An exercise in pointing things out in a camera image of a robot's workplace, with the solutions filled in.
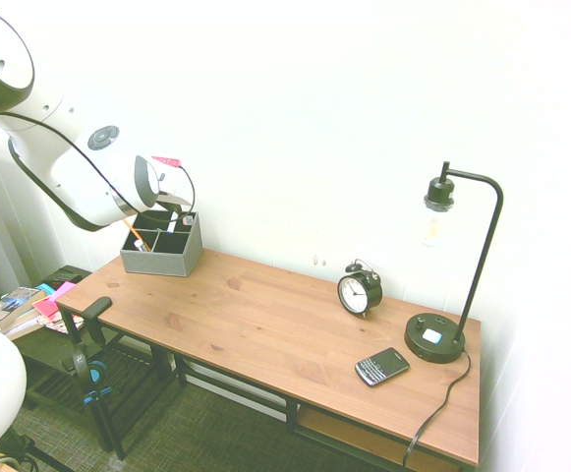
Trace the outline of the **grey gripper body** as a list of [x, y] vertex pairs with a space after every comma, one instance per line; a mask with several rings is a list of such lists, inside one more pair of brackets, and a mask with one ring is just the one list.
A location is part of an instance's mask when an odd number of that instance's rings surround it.
[[186, 199], [165, 192], [161, 192], [157, 196], [156, 202], [162, 207], [166, 208], [170, 207], [182, 208], [182, 207], [189, 207], [191, 205], [191, 203]]

